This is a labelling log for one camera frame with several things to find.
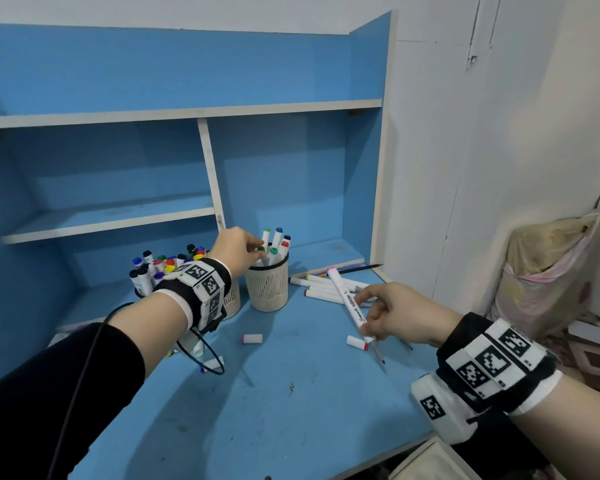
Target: pen holder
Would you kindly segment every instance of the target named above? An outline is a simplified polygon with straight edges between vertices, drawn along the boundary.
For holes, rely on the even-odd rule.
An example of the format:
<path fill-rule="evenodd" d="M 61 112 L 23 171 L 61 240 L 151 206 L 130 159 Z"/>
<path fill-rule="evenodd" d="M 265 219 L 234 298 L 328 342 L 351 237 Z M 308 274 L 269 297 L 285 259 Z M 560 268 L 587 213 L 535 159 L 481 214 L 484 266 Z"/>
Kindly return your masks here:
<path fill-rule="evenodd" d="M 245 273 L 251 306 L 261 312 L 275 312 L 287 304 L 289 254 L 273 266 L 250 267 Z"/>
<path fill-rule="evenodd" d="M 233 280 L 229 294 L 224 297 L 224 309 L 226 310 L 225 320 L 234 316 L 240 311 L 240 283 Z"/>

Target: blue desk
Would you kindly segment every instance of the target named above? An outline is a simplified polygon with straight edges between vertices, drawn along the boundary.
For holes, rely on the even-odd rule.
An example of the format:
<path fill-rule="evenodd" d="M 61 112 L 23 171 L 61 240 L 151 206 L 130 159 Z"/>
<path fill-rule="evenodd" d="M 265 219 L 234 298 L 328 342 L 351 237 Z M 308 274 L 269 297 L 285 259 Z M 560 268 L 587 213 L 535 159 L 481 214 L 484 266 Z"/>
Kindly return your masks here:
<path fill-rule="evenodd" d="M 349 278 L 380 282 L 372 271 Z M 342 305 L 289 286 L 281 310 L 248 302 L 208 335 L 224 376 L 176 354 L 91 446 L 71 480 L 319 480 L 426 435 L 411 382 L 435 368 L 435 350 L 381 343 L 386 366 L 346 345 L 355 325 Z M 261 345 L 241 345 L 245 333 Z M 205 352 L 205 360 L 211 354 Z"/>

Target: plastic bag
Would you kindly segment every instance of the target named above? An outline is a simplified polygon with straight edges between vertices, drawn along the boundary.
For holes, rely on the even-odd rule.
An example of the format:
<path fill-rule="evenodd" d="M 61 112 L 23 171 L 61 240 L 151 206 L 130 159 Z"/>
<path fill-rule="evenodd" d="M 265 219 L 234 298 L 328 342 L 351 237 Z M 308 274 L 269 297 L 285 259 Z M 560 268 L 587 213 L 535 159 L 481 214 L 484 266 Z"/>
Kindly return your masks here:
<path fill-rule="evenodd" d="M 541 240 L 544 253 L 542 250 L 526 253 L 527 257 L 533 257 L 526 259 L 527 267 L 533 269 L 554 260 L 556 248 L 564 252 L 554 265 L 541 273 L 517 276 L 507 256 L 489 318 L 504 318 L 529 337 L 538 338 L 567 327 L 585 313 L 589 307 L 591 284 L 600 261 L 600 215 L 563 219 L 544 225 L 544 231 L 556 235 L 555 229 L 570 229 L 572 225 L 577 228 L 583 224 L 587 227 L 584 234 L 566 252 L 565 243 L 575 241 L 573 232 L 564 233 L 565 239 L 554 240 L 554 246 L 546 245 L 550 240 Z M 524 235 L 514 232 L 512 239 Z M 528 242 L 526 245 L 510 242 L 509 249 L 512 247 L 517 250 L 529 249 Z M 518 268 L 525 261 L 521 258 L 522 254 L 524 253 L 517 252 L 512 256 Z"/>

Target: forearm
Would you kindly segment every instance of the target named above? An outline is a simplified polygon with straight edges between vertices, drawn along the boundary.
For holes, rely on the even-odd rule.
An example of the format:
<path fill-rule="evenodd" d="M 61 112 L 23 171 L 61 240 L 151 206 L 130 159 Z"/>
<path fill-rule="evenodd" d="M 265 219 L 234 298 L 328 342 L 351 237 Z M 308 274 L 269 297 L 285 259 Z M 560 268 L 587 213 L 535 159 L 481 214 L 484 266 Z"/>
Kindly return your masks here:
<path fill-rule="evenodd" d="M 600 393 L 563 376 L 513 422 L 568 480 L 600 480 Z"/>
<path fill-rule="evenodd" d="M 172 298 L 153 293 L 120 310 L 109 324 L 136 344 L 144 359 L 144 376 L 149 377 L 187 329 L 187 318 Z"/>

